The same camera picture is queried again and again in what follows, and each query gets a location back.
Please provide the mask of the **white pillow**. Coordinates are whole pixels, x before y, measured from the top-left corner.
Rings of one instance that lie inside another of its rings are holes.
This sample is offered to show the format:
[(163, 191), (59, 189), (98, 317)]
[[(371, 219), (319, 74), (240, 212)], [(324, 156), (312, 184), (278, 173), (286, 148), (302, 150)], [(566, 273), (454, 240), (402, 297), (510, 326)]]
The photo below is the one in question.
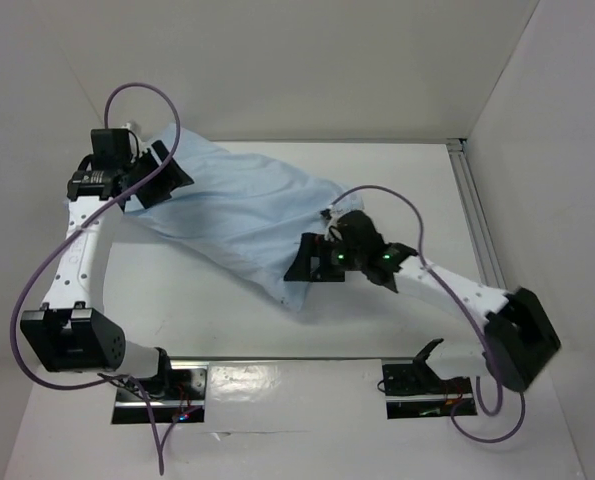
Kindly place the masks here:
[(363, 211), (365, 208), (362, 196), (355, 192), (328, 206), (330, 214), (334, 217), (343, 216), (351, 211)]

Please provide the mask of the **light blue pillowcase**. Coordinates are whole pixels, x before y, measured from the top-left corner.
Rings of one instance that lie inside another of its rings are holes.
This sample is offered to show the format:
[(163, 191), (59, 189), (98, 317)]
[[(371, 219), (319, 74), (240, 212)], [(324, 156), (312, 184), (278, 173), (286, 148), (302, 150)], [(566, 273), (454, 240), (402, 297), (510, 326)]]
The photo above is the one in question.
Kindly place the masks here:
[(168, 125), (147, 140), (174, 147), (194, 184), (145, 209), (131, 199), (126, 212), (161, 237), (207, 257), (260, 286), (284, 307), (303, 307), (309, 286), (285, 282), (303, 233), (321, 233), (320, 212), (349, 193), (346, 186), (257, 153), (232, 153)]

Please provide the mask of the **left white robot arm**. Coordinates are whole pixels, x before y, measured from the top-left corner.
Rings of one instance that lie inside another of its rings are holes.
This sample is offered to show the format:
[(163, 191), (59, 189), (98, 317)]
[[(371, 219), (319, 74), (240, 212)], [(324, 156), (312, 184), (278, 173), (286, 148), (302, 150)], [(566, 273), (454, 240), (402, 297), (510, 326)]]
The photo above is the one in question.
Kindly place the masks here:
[(152, 207), (193, 180), (160, 140), (143, 147), (128, 129), (97, 129), (91, 143), (92, 153), (67, 183), (68, 228), (48, 259), (58, 264), (52, 283), (38, 308), (15, 308), (11, 348), (19, 357), (23, 336), (48, 372), (93, 372), (100, 382), (161, 399), (174, 387), (170, 357), (160, 347), (127, 340), (104, 313), (104, 282), (127, 202)]

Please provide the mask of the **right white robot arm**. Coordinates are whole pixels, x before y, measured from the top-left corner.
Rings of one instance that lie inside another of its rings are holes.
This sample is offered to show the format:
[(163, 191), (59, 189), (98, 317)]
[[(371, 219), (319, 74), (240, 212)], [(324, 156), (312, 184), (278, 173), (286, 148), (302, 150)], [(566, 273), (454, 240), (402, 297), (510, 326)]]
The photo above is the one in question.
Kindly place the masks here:
[(476, 341), (471, 345), (434, 339), (416, 355), (413, 379), (425, 392), (437, 391), (455, 377), (491, 375), (506, 389), (524, 393), (561, 348), (532, 291), (485, 286), (422, 261), (409, 246), (382, 238), (357, 242), (305, 233), (284, 279), (342, 282), (350, 271), (474, 328)]

